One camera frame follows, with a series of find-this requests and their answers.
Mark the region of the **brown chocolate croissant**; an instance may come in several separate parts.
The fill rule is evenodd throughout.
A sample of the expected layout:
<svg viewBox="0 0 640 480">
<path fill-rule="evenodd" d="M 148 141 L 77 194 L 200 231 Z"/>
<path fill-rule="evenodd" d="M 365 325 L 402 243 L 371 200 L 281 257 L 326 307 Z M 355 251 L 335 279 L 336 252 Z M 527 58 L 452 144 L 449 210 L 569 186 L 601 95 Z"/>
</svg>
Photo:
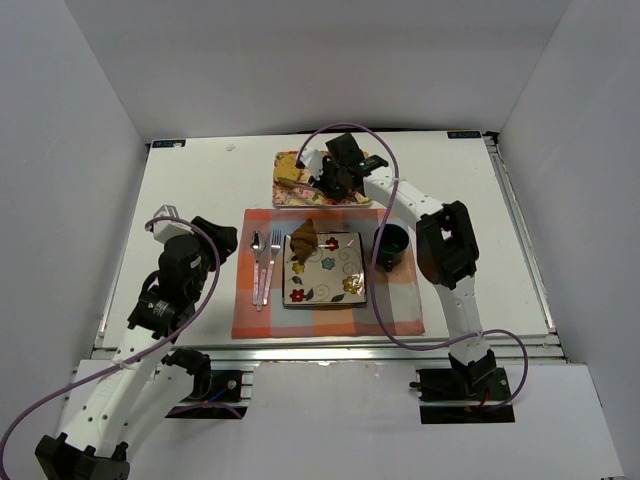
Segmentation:
<svg viewBox="0 0 640 480">
<path fill-rule="evenodd" d="M 304 265 L 309 257 L 316 252 L 318 236 L 311 218 L 308 218 L 292 233 L 290 245 L 297 262 L 301 265 Z"/>
</svg>

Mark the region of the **round yellow sponge cake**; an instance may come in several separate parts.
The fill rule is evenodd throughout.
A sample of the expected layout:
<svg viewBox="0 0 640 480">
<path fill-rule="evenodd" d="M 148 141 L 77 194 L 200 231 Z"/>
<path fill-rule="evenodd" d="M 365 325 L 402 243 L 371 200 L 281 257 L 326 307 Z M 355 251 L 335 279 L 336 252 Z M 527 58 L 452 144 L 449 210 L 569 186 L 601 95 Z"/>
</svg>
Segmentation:
<svg viewBox="0 0 640 480">
<path fill-rule="evenodd" d="M 286 153 L 277 155 L 274 162 L 273 180 L 275 183 L 298 182 L 303 170 L 297 166 L 296 155 Z"/>
</svg>

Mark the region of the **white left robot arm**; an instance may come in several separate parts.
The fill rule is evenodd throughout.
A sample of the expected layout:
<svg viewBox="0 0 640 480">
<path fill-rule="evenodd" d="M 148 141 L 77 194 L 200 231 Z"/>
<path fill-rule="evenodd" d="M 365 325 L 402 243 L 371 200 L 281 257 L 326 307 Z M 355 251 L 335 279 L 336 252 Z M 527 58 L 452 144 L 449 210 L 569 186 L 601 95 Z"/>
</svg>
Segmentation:
<svg viewBox="0 0 640 480">
<path fill-rule="evenodd" d="M 211 299 L 221 265 L 238 247 L 232 226 L 158 215 L 146 229 L 162 244 L 111 365 L 61 432 L 35 449 L 48 479 L 125 479 L 135 450 L 173 407 L 210 385 L 208 355 L 174 346 Z"/>
</svg>

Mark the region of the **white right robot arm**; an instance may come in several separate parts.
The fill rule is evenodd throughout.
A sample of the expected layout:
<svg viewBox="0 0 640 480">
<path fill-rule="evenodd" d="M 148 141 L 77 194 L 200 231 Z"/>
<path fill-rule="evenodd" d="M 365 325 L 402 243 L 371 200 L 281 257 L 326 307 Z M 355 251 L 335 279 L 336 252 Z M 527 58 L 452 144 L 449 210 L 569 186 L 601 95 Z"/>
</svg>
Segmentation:
<svg viewBox="0 0 640 480">
<path fill-rule="evenodd" d="M 467 207 L 421 192 L 400 175 L 391 151 L 388 159 L 367 156 L 350 133 L 326 147 L 326 154 L 314 151 L 297 157 L 310 172 L 310 185 L 334 200 L 358 192 L 386 207 L 384 220 L 394 213 L 413 229 L 418 269 L 438 294 L 449 333 L 454 394 L 471 397 L 484 390 L 496 361 L 483 336 L 475 298 L 479 248 Z"/>
</svg>

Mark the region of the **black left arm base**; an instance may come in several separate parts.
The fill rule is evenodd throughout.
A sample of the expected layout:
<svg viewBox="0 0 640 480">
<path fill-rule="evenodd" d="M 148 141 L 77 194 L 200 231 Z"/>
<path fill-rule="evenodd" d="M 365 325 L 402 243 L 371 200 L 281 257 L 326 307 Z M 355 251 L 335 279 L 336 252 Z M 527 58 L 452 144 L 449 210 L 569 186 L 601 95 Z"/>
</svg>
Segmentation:
<svg viewBox="0 0 640 480">
<path fill-rule="evenodd" d="M 240 420 L 248 409 L 253 374 L 214 369 L 167 415 L 170 419 Z"/>
</svg>

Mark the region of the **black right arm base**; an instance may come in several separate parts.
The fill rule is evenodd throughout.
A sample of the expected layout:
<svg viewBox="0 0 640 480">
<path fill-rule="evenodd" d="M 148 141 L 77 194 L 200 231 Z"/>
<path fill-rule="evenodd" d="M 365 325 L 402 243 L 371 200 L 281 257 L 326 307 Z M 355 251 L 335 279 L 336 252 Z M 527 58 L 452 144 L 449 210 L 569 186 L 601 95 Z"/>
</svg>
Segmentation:
<svg viewBox="0 0 640 480">
<path fill-rule="evenodd" d="M 421 369 L 409 388 L 418 394 L 423 425 L 506 424 L 515 422 L 511 405 L 496 408 L 510 395 L 503 368 L 498 368 L 479 386 L 467 389 L 450 369 Z"/>
</svg>

